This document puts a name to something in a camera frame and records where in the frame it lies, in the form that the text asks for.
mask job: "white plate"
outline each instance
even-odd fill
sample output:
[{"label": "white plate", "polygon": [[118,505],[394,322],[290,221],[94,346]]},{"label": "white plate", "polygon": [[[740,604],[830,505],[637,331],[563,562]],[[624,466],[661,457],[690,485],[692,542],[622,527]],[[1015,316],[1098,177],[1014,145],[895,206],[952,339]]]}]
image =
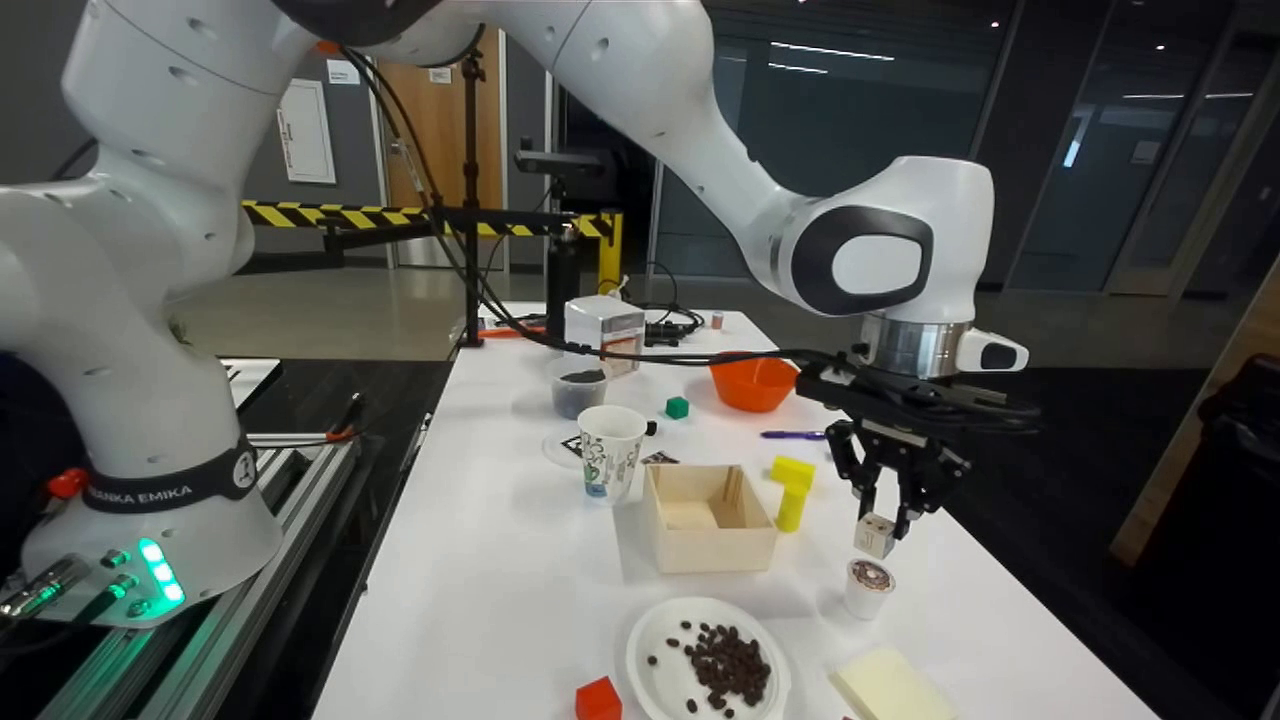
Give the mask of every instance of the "white plate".
[{"label": "white plate", "polygon": [[747,707],[740,694],[723,694],[732,707],[732,720],[783,720],[787,694],[791,694],[791,672],[779,652],[779,642],[755,622],[755,616],[720,604],[711,596],[677,596],[666,604],[654,604],[627,634],[627,684],[644,707],[650,720],[723,720],[709,705],[709,688],[697,679],[685,642],[697,641],[702,622],[732,622],[744,641],[760,642],[760,659],[772,669],[765,684],[765,700]]}]

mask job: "yellow sponge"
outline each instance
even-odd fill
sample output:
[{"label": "yellow sponge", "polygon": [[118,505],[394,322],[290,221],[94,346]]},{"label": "yellow sponge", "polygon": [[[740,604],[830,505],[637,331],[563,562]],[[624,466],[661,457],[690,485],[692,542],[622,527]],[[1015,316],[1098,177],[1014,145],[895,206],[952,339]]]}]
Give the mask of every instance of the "yellow sponge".
[{"label": "yellow sponge", "polygon": [[875,648],[839,672],[838,691],[860,720],[952,720],[952,705],[895,648]]}]

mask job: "person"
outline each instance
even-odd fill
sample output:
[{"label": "person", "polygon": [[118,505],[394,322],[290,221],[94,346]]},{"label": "person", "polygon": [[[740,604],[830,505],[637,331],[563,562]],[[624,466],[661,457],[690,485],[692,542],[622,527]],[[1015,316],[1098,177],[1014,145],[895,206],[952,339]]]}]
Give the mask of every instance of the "person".
[{"label": "person", "polygon": [[0,578],[44,511],[44,485],[83,464],[68,402],[25,358],[0,351]]}]

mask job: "wooden box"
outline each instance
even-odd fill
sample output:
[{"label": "wooden box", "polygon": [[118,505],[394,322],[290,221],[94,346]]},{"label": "wooden box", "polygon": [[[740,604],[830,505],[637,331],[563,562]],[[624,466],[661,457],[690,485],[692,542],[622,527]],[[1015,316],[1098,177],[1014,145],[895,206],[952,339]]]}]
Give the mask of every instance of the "wooden box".
[{"label": "wooden box", "polygon": [[765,573],[777,527],[736,464],[654,464],[644,511],[661,573]]}]

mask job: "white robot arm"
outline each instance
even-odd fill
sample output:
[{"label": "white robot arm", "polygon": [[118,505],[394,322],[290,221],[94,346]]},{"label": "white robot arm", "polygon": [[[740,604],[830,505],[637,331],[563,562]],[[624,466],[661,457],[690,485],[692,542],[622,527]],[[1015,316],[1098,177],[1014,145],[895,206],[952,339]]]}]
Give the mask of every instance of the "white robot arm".
[{"label": "white robot arm", "polygon": [[991,177],[907,155],[830,200],[779,188],[715,107],[697,0],[90,0],[63,96],[102,164],[0,188],[0,346],[60,389],[96,464],[83,500],[33,533],[33,575],[162,552],[169,578],[135,573],[135,596],[104,616],[148,629],[274,558],[224,377],[174,339],[169,298],[247,258],[239,184],[315,37],[436,62],[479,24],[685,177],[765,288],[826,316],[872,313],[870,358],[907,377],[1024,363],[970,328]]}]

